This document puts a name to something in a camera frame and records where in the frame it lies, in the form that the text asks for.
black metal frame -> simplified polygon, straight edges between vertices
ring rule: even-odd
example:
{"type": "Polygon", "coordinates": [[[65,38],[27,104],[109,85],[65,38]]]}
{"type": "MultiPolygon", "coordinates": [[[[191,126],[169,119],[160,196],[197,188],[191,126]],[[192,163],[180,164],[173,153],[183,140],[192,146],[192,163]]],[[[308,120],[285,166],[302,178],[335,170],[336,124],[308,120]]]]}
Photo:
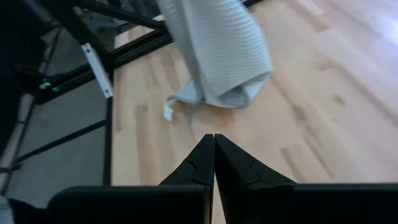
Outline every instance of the black metal frame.
{"type": "MultiPolygon", "coordinates": [[[[243,0],[242,2],[246,7],[250,7],[260,1],[262,0],[243,0]]],[[[106,4],[94,2],[94,0],[40,0],[40,2],[53,14],[54,18],[58,19],[60,25],[64,26],[64,28],[71,33],[80,45],[87,43],[91,44],[91,46],[97,51],[105,70],[109,73],[111,83],[113,83],[114,69],[173,42],[164,21],[155,21],[153,19],[138,16],[130,12],[113,8],[106,4]],[[78,6],[82,9],[89,9],[107,16],[116,17],[133,24],[146,26],[154,29],[154,31],[108,52],[89,28],[87,28],[87,26],[84,25],[80,18],[73,12],[72,8],[74,6],[78,6]]],[[[42,90],[38,88],[36,91],[37,94],[35,95],[35,103],[39,105],[44,104],[94,79],[95,76],[93,75],[88,63],[67,73],[55,75],[51,77],[50,80],[46,80],[46,82],[50,83],[48,89],[42,90]]],[[[108,98],[105,120],[75,131],[74,133],[35,149],[28,154],[20,156],[16,159],[16,162],[20,164],[32,156],[48,151],[55,146],[105,126],[103,185],[111,185],[112,105],[113,99],[108,98]]]]}

white bracket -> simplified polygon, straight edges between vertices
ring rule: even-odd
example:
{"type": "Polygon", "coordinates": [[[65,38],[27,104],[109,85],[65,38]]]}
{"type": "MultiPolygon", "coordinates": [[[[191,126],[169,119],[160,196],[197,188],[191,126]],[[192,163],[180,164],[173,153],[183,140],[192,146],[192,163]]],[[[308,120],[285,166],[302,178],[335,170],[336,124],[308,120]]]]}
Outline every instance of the white bracket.
{"type": "Polygon", "coordinates": [[[105,72],[104,65],[102,64],[100,58],[98,57],[97,52],[91,46],[91,44],[87,43],[81,46],[83,52],[86,55],[88,63],[98,80],[99,86],[102,89],[105,97],[109,98],[113,96],[113,88],[111,81],[109,80],[108,74],[105,72]]]}

wooden floor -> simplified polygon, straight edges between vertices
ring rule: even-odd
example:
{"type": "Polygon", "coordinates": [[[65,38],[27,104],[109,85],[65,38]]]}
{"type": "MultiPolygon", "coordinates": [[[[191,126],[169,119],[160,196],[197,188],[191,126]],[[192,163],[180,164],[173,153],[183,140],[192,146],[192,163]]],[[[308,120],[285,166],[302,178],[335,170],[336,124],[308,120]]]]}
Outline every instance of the wooden floor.
{"type": "MultiPolygon", "coordinates": [[[[166,97],[188,80],[174,44],[116,70],[113,184],[158,184],[205,133],[300,183],[398,181],[398,2],[265,0],[249,10],[275,71],[247,109],[202,107],[189,125],[177,104],[165,120],[166,97]]],[[[224,222],[217,194],[213,214],[224,222]]]]}

